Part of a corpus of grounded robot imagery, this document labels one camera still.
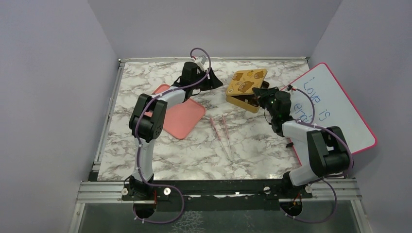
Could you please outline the silver tin lid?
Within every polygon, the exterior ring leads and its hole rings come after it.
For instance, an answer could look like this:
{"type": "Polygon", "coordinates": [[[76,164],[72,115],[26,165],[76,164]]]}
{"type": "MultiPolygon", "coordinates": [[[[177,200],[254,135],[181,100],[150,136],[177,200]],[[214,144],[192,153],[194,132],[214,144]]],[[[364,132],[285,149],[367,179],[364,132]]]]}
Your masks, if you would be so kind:
{"type": "Polygon", "coordinates": [[[251,95],[253,88],[261,88],[267,75],[267,69],[236,71],[228,80],[227,96],[251,95]]]}

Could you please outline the pink plastic tray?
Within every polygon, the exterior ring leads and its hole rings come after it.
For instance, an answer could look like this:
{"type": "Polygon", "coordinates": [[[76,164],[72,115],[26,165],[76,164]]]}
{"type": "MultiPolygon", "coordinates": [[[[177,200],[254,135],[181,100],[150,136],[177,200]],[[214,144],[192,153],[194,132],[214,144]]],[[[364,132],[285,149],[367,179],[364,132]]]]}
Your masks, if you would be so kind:
{"type": "Polygon", "coordinates": [[[177,86],[158,88],[151,95],[141,94],[136,104],[134,136],[146,142],[163,131],[184,139],[205,115],[206,109],[190,98],[190,91],[177,86]]]}

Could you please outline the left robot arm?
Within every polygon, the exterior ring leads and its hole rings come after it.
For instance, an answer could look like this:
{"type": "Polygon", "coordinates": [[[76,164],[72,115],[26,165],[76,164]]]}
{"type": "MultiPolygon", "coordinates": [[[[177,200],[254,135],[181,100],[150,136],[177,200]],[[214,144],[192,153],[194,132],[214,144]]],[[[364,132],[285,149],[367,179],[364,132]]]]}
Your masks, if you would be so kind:
{"type": "Polygon", "coordinates": [[[163,130],[167,110],[188,101],[194,90],[213,90],[222,84],[212,67],[203,69],[196,62],[185,62],[182,74],[167,90],[138,97],[129,120],[132,136],[137,141],[135,168],[129,185],[140,199],[149,198],[155,187],[152,183],[153,151],[155,140],[163,130]]]}

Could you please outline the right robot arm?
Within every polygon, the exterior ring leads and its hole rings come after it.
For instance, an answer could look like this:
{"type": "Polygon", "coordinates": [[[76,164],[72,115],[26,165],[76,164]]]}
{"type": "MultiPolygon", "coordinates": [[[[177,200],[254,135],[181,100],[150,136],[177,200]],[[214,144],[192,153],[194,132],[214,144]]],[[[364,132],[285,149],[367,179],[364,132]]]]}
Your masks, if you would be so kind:
{"type": "Polygon", "coordinates": [[[268,123],[278,136],[290,138],[292,142],[306,145],[307,164],[284,173],[279,192],[291,198],[304,186],[326,177],[337,177],[353,166],[353,157],[345,141],[342,130],[337,127],[321,127],[313,121],[306,123],[291,116],[291,93],[300,92],[308,98],[312,113],[315,113],[313,100],[300,88],[287,86],[286,91],[273,88],[252,87],[254,98],[259,106],[267,110],[271,120],[268,123]]]}

